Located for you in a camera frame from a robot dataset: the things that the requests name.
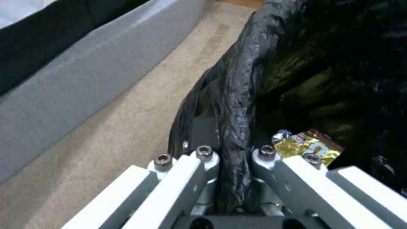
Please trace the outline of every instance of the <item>gray couch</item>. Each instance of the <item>gray couch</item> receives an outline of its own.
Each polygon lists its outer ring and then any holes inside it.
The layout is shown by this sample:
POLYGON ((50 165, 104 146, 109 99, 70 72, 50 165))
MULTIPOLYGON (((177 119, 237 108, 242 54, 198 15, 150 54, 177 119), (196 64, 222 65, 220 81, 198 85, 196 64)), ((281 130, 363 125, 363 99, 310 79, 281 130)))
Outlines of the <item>gray couch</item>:
POLYGON ((193 30, 210 1, 151 0, 3 95, 0 183, 150 71, 193 30))

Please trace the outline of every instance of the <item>black plastic bag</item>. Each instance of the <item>black plastic bag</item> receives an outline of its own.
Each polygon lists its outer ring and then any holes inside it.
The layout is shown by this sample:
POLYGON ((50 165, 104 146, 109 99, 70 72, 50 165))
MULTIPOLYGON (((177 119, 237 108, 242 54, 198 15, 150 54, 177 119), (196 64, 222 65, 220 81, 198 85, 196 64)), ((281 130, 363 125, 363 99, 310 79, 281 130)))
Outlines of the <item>black plastic bag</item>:
MULTIPOLYGON (((372 172, 383 155, 403 174, 407 136, 407 11, 399 0, 266 0, 236 43, 195 84, 171 128, 179 157, 193 117, 215 117, 218 214, 256 212, 253 132, 315 127, 346 147, 331 168, 372 172)), ((387 183, 396 191, 405 178, 387 183)))

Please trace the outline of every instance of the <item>candy wrapper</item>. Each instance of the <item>candy wrapper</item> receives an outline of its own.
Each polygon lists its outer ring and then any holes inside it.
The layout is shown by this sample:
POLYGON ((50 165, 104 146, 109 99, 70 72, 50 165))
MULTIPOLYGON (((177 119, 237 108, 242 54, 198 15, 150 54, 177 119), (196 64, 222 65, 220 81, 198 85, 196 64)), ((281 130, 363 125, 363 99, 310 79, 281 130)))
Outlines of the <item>candy wrapper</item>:
POLYGON ((330 137, 311 128, 308 131, 292 135, 291 137, 274 144, 282 158, 305 153, 319 154, 322 163, 328 166, 337 158, 345 148, 332 141, 330 137))

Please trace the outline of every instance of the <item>hex socket screw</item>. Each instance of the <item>hex socket screw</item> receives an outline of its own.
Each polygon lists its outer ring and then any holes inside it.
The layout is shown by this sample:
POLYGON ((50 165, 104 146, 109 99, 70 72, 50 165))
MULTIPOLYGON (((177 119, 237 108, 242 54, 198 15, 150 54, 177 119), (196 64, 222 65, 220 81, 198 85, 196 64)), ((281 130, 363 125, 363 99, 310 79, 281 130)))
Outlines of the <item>hex socket screw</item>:
POLYGON ((319 154, 306 153, 302 156, 304 160, 319 170, 322 164, 322 159, 319 154))
POLYGON ((208 145, 200 145, 197 147, 197 158, 202 162, 207 162, 212 159, 213 149, 208 145))
POLYGON ((154 159, 154 168, 158 171, 167 171, 172 165, 172 157, 169 154, 160 154, 154 159))
POLYGON ((276 149, 271 145, 263 145, 259 152, 258 156, 260 159, 265 161, 272 161, 276 157, 276 149))

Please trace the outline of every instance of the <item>carpet floor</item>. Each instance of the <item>carpet floor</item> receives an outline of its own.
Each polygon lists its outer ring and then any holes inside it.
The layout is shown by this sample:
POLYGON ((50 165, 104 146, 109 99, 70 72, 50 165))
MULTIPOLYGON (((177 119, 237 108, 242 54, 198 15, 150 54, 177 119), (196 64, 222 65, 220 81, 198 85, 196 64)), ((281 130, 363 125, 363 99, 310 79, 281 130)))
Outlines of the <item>carpet floor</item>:
POLYGON ((60 228, 130 165, 166 152, 182 99, 233 44, 252 8, 214 2, 136 85, 0 186, 0 228, 60 228))

